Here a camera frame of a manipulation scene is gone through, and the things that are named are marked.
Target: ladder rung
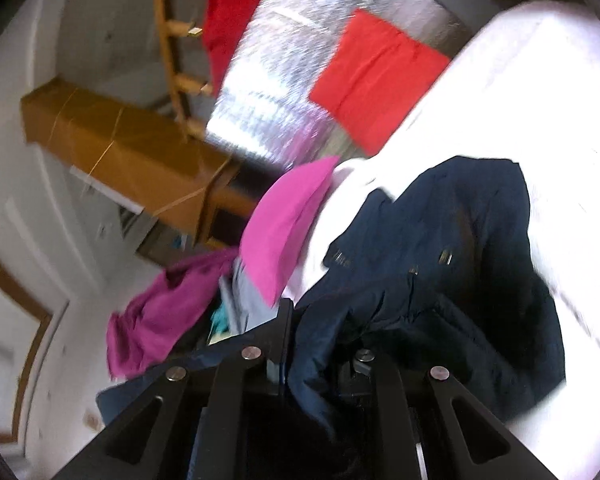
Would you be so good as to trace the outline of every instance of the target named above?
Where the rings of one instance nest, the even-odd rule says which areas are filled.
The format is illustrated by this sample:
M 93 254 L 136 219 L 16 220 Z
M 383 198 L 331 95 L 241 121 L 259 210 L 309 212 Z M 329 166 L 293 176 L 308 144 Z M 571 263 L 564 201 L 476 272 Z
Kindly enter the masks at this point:
M 202 36 L 202 27 L 197 27 L 193 23 L 168 20 L 167 32 L 170 36 L 175 36 L 177 38 L 198 38 Z
M 206 132 L 206 124 L 203 123 L 203 121 L 201 121 L 200 119 L 193 118 L 193 117 L 187 119 L 187 133 L 191 137 L 204 140 L 205 132 Z
M 178 87 L 178 90 L 187 94 L 202 94 L 210 96 L 214 92 L 211 83 L 207 83 L 206 81 L 202 81 L 185 74 L 176 74 L 174 76 L 174 81 Z

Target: silver insulation sheet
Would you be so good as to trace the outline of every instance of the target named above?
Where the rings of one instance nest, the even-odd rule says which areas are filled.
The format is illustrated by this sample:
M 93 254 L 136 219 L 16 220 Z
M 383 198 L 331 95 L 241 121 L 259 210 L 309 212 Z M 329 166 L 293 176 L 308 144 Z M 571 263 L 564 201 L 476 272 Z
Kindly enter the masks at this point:
M 206 139 L 276 170 L 318 155 L 334 120 L 307 96 L 358 7 L 450 57 L 470 38 L 433 0 L 261 0 L 234 53 Z

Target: screw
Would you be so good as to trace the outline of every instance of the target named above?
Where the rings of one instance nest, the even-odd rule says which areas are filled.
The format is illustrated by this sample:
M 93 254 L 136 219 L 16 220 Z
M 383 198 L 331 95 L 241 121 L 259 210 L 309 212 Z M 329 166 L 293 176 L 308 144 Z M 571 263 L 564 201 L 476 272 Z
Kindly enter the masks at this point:
M 243 359 L 247 359 L 247 361 L 253 361 L 262 355 L 262 350 L 260 350 L 257 346 L 247 346 L 242 349 L 240 353 Z
M 181 381 L 187 375 L 187 371 L 182 366 L 169 368 L 165 374 L 170 381 Z
M 449 378 L 449 370 L 443 366 L 434 366 L 429 374 L 437 381 L 446 381 Z
M 367 348 L 361 348 L 356 352 L 356 359 L 361 363 L 370 363 L 376 358 L 375 354 Z

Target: pink cloth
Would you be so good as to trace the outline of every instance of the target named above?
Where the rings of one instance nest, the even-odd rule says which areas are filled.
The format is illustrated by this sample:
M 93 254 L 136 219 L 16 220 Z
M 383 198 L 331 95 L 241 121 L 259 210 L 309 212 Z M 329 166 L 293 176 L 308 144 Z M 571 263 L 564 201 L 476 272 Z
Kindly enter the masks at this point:
M 296 268 L 337 163 L 337 156 L 328 156 L 285 173 L 258 202 L 242 233 L 244 269 L 267 306 L 280 299 Z
M 164 361 L 176 341 L 202 316 L 230 274 L 237 248 L 182 260 L 158 276 L 107 327 L 107 364 L 112 377 L 135 377 Z

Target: white sheet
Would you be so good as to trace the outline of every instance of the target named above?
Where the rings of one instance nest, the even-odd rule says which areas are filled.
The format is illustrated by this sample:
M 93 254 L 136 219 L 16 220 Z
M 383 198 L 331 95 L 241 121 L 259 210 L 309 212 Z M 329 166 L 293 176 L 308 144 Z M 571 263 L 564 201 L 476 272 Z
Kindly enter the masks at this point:
M 339 166 L 290 296 L 324 275 L 329 244 L 371 190 L 397 197 L 454 155 L 510 158 L 525 175 L 532 260 L 558 298 L 567 382 L 512 428 L 559 479 L 590 479 L 600 467 L 600 22 L 589 10 L 532 2 L 500 14 L 378 155 Z

